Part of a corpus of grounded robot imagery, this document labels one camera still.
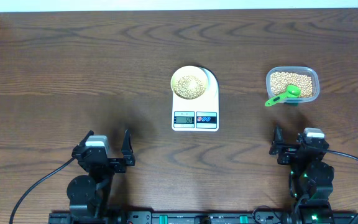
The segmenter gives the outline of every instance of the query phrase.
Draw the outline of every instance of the white digital scale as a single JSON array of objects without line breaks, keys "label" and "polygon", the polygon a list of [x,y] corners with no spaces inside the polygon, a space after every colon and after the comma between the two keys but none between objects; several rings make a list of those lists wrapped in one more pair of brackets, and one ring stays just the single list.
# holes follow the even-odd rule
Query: white digital scale
[{"label": "white digital scale", "polygon": [[[184,75],[192,75],[203,81],[205,92],[187,100],[178,96],[175,85]],[[185,66],[172,76],[172,129],[175,131],[217,131],[219,129],[219,86],[215,76],[207,69]]]}]

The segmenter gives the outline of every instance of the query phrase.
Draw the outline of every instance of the kitchen scale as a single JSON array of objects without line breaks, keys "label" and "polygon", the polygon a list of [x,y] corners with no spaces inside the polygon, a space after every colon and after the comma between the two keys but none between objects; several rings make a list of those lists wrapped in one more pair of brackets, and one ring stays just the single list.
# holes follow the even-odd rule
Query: kitchen scale
[{"label": "kitchen scale", "polygon": [[[192,78],[187,82],[190,86],[197,80],[198,86],[202,86],[203,93],[193,94],[191,100],[184,95],[188,90],[180,94],[179,86],[183,87],[183,79]],[[172,76],[172,129],[175,131],[217,131],[219,129],[219,86],[215,76],[207,69],[185,66],[179,68]]]}]

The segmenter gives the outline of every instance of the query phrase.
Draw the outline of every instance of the scale platform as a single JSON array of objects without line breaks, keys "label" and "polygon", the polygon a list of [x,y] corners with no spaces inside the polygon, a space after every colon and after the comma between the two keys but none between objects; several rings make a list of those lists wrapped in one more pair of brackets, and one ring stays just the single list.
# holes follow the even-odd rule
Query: scale platform
[{"label": "scale platform", "polygon": [[173,93],[172,129],[175,131],[217,131],[219,129],[219,86],[215,76],[205,68],[208,85],[194,100]]}]

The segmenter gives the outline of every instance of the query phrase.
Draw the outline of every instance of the beige bowl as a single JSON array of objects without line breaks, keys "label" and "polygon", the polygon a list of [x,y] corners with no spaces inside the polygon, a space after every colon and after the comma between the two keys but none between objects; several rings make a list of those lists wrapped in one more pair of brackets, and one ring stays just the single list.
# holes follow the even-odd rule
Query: beige bowl
[{"label": "beige bowl", "polygon": [[205,72],[196,66],[179,68],[171,78],[171,89],[176,96],[194,100],[202,96],[208,86]]}]

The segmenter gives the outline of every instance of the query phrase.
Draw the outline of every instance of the container of beans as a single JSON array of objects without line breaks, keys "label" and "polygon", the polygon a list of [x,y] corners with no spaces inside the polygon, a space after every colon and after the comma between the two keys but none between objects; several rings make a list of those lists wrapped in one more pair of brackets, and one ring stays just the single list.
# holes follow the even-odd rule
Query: container of beans
[{"label": "container of beans", "polygon": [[284,93],[288,85],[296,85],[301,90],[299,98],[287,98],[281,103],[306,103],[317,98],[320,85],[317,73],[308,67],[275,67],[266,76],[269,99]]}]

